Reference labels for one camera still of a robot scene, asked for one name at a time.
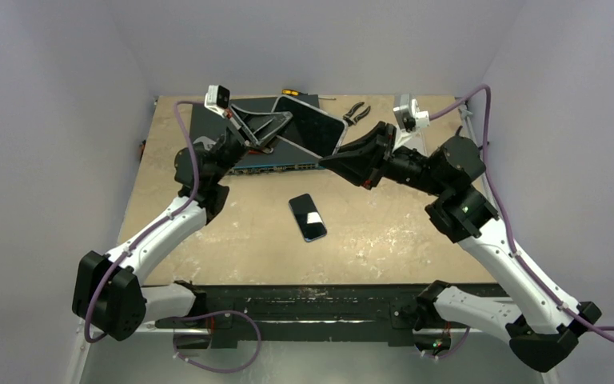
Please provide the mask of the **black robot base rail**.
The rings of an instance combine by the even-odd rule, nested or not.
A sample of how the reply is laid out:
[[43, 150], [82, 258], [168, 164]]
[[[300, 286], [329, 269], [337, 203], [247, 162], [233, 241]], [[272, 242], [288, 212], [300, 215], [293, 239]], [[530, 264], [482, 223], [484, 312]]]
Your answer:
[[157, 320], [159, 330], [210, 336], [210, 346], [240, 341], [383, 342], [413, 346], [445, 325], [417, 310], [427, 284], [198, 286], [193, 312], [213, 320]]

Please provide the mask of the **phone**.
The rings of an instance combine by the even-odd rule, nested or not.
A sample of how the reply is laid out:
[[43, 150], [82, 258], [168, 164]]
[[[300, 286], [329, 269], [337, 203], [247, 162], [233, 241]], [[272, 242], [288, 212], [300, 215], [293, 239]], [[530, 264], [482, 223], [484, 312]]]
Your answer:
[[316, 158], [338, 152], [348, 130], [341, 118], [288, 95], [276, 99], [272, 112], [291, 113], [289, 123], [278, 137]]

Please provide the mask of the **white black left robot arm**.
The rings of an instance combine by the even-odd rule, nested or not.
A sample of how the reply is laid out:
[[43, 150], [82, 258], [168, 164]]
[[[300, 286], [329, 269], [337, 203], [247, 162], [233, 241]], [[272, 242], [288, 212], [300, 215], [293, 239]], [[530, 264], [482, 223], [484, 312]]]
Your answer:
[[167, 318], [188, 327], [204, 322], [206, 305], [197, 300], [191, 284], [145, 286], [144, 281], [166, 256], [221, 213], [229, 195], [221, 179], [251, 150], [273, 144], [293, 117], [290, 112], [251, 112], [235, 105], [212, 106], [211, 111], [230, 125], [210, 144], [195, 142], [188, 129], [181, 128], [185, 148], [175, 158], [181, 189], [172, 202], [122, 244], [104, 253], [90, 251], [80, 260], [72, 311], [84, 321], [87, 342], [105, 336], [121, 341], [143, 323]]

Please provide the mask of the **blue smartphone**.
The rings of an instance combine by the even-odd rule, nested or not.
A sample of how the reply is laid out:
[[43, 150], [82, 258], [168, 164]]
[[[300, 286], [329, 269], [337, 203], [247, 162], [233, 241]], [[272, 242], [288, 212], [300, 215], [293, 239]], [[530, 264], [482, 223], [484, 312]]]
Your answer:
[[291, 198], [289, 208], [304, 241], [312, 242], [327, 235], [323, 218], [310, 194]]

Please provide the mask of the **yellow black screwdriver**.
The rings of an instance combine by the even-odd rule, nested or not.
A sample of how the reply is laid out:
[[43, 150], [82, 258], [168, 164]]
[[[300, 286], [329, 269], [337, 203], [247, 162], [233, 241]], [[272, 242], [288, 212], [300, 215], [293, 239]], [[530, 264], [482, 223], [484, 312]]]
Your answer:
[[[293, 89], [283, 89], [281, 91], [281, 93], [283, 95], [294, 96], [294, 97], [297, 97], [297, 96], [309, 96], [309, 93], [301, 92], [299, 90], [293, 90]], [[319, 96], [319, 95], [317, 96], [317, 98], [321, 99], [321, 100], [329, 100], [329, 101], [336, 100], [335, 97], [326, 97], [326, 96]]]

